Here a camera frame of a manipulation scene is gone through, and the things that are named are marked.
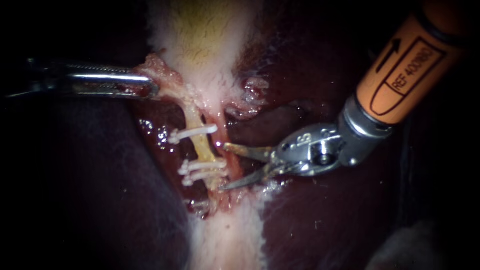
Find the metal grasper jaw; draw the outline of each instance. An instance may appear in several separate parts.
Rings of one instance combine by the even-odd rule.
[[[150,78],[131,69],[69,60],[29,58],[9,73],[17,79],[6,98],[55,95],[150,99],[159,91]]]
[[[220,186],[230,190],[265,182],[279,175],[315,176],[341,166],[342,138],[335,124],[307,126],[285,138],[277,147],[246,147],[225,143],[223,149],[236,155],[267,163],[262,169]]]

